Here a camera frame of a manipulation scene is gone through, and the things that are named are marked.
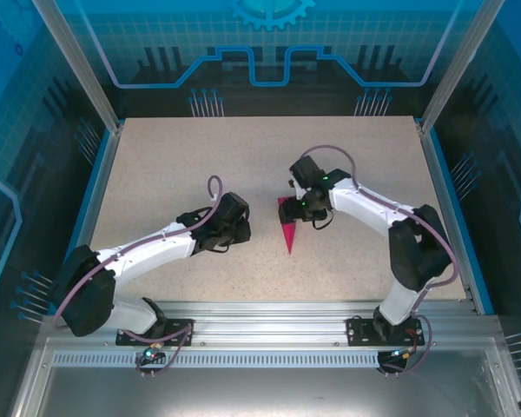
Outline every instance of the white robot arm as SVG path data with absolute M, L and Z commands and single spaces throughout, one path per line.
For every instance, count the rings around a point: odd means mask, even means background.
M 410 317 L 427 284 L 451 263 L 439 242 L 408 215 L 415 214 L 431 224 L 445 240 L 436 210 L 390 200 L 366 189 L 340 169 L 327 174 L 310 156 L 301 157 L 290 171 L 289 183 L 295 189 L 295 197 L 280 205 L 283 224 L 301 219 L 315 226 L 317 221 L 326 219 L 327 211 L 336 210 L 358 218 L 388 240 L 395 281 L 374 315 L 374 326 L 385 339 Z
M 210 213 L 212 210 L 207 207 L 180 215 L 166 228 L 123 246 L 96 252 L 87 245 L 74 249 L 51 288 L 56 308 L 70 297 L 62 318 L 72 333 L 84 336 L 102 327 L 129 330 L 150 339 L 169 333 L 166 317 L 153 301 L 120 296 L 118 291 L 167 262 L 205 250 L 224 252 L 250 239 L 249 207 L 238 195 L 226 193 Z M 92 278 L 70 296 L 74 286 L 94 268 L 98 269 Z

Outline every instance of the black mounting bracket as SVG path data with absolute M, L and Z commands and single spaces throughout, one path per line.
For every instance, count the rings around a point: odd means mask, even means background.
M 194 330 L 195 321 L 191 319 L 167 319 L 166 325 L 164 327 L 164 335 L 175 333 L 179 330 L 186 328 L 187 326 L 191 326 L 191 332 L 189 333 L 189 337 L 183 346 L 191 346 L 191 341 L 193 339 L 193 330 Z M 169 341 L 164 341 L 164 346 L 180 346 L 181 341 L 183 340 L 184 334 L 180 334 L 174 339 L 170 339 Z M 116 346 L 149 346 L 150 343 L 145 343 L 142 341 L 136 341 L 132 339 L 127 334 L 123 333 L 122 330 L 118 330 L 118 334 L 115 337 L 115 345 Z
M 357 315 L 346 320 L 347 345 L 350 347 L 410 347 L 413 345 L 413 339 L 407 333 L 408 329 L 413 330 L 417 335 L 417 346 L 425 345 L 425 335 L 418 319 L 410 318 L 395 326 L 386 341 L 380 337 L 373 323 L 374 319 L 362 319 Z

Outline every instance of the red triangular object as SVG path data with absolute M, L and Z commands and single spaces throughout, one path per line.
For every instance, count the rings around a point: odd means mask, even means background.
M 281 197 L 278 199 L 278 205 L 281 205 L 289 197 Z M 284 238 L 286 239 L 287 252 L 292 254 L 293 238 L 295 237 L 295 222 L 282 224 L 281 229 L 284 232 Z

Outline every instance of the beige work surface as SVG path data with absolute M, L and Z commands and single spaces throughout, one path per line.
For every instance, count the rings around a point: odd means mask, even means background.
M 132 281 L 122 294 L 157 301 L 342 301 L 386 297 L 393 277 L 387 240 L 338 213 L 316 231 L 298 223 L 287 254 L 278 197 L 292 195 L 288 168 L 313 145 L 348 150 L 359 182 L 412 206 L 438 208 L 411 117 L 227 117 L 128 119 L 92 241 L 110 248 L 212 204 L 207 179 L 224 181 L 251 208 L 252 238 L 224 255 L 200 253 Z M 349 170 L 331 150 L 313 153 L 327 171 Z M 450 269 L 445 271 L 449 276 Z M 465 298 L 459 282 L 432 298 Z

